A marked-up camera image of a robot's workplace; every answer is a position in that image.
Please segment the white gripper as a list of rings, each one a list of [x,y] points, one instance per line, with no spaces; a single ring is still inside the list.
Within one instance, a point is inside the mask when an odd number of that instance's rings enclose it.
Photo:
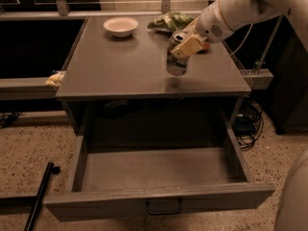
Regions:
[[[218,43],[234,33],[221,15],[219,2],[214,2],[205,8],[197,19],[183,29],[183,32],[189,36],[170,50],[170,54],[176,59],[184,59],[203,50],[208,44],[207,40]]]

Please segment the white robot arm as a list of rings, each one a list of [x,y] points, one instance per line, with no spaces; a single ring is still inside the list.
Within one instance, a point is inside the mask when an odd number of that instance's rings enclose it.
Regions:
[[[183,40],[170,54],[183,59],[200,51],[205,42],[221,42],[247,24],[283,14],[308,50],[308,0],[217,0],[184,30]]]

